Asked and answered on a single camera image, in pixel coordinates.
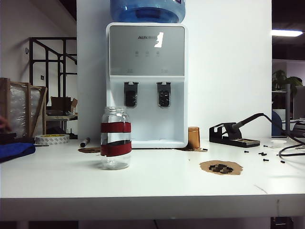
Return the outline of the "person's bare hand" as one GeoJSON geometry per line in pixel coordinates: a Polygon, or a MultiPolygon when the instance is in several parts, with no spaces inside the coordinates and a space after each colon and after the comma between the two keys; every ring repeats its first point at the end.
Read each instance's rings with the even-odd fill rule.
{"type": "Polygon", "coordinates": [[[4,117],[0,117],[0,132],[10,132],[11,131],[11,127],[10,124],[8,122],[8,120],[4,117]]]}

